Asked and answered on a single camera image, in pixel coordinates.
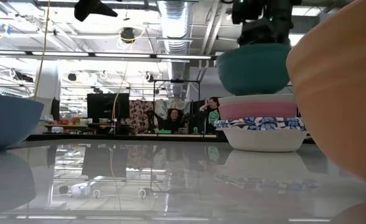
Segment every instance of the white bowl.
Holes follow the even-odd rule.
[[[220,105],[230,103],[252,103],[252,102],[284,102],[296,103],[293,94],[265,94],[265,95],[248,95],[248,96],[229,96],[219,99]]]
[[[294,152],[306,137],[297,129],[253,131],[233,126],[222,130],[233,148],[255,152]]]

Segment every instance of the stacked bowls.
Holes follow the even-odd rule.
[[[294,95],[248,95],[219,99],[220,118],[215,123],[235,149],[260,152],[292,152],[306,137],[296,118]]]

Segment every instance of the pink bowl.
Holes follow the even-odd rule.
[[[230,103],[219,106],[220,119],[240,119],[249,117],[296,117],[296,103],[249,102]]]

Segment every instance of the ceiling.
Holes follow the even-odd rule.
[[[149,6],[144,9],[144,1],[103,1],[118,13],[118,17],[106,17],[92,14],[84,22],[74,18],[76,0],[51,0],[49,26],[47,35],[47,51],[63,52],[124,52],[144,54],[164,54],[164,40],[162,39],[161,17],[157,11],[155,1],[148,1]],[[9,0],[0,1],[0,50],[42,51],[44,46],[46,0]],[[209,15],[212,15],[213,1],[189,1],[192,5],[190,33],[186,38],[190,42],[188,54],[204,54],[201,52],[204,35],[206,33]],[[302,6],[296,6],[293,11],[295,28],[291,31],[291,43],[299,39],[319,23],[317,15],[321,11],[330,11],[347,4],[347,1],[334,0],[303,0]],[[217,38],[213,45],[206,50],[211,55],[237,48],[236,39],[240,35],[241,26],[232,24],[226,13],[219,6],[216,13],[213,30]],[[221,17],[220,27],[215,24]],[[9,27],[5,34],[3,25]],[[137,38],[133,44],[125,44],[120,39],[120,32],[124,27],[132,27]],[[132,96],[140,98],[151,96],[152,90],[140,90],[140,87],[152,87],[153,84],[143,79],[143,74],[149,72],[156,78],[168,78],[168,66],[165,60],[158,62],[126,62],[114,60],[60,60],[64,70],[62,86],[89,85],[87,79],[77,82],[68,80],[69,73],[86,77],[88,74],[97,76],[97,84],[104,86],[107,91],[115,92],[113,88],[124,85],[135,86],[137,90]],[[2,87],[0,93],[27,96],[33,91],[32,83],[13,80],[11,69],[26,74],[35,80],[39,65],[37,58],[4,58],[0,57],[0,84],[27,84],[26,87]],[[212,83],[215,77],[204,78],[203,82]],[[71,97],[81,98],[91,93],[91,88],[74,88],[62,90],[62,103]],[[165,98],[167,92],[160,93]]]

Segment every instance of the bowl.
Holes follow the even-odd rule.
[[[25,140],[38,125],[43,103],[0,95],[0,151]]]
[[[233,95],[273,94],[289,82],[286,58],[291,46],[250,44],[218,57],[218,74]]]
[[[296,103],[293,94],[264,94],[264,95],[248,95],[248,96],[229,96],[219,98],[220,105],[230,103],[249,103],[249,102],[281,102]]]
[[[220,119],[240,119],[249,117],[296,117],[296,103],[244,102],[219,106]]]
[[[222,130],[233,148],[255,152],[294,152],[306,137],[306,132],[298,129],[254,131],[233,126]]]
[[[359,34],[366,34],[366,0],[308,32],[287,67],[313,140],[334,163],[366,180],[366,35]]]

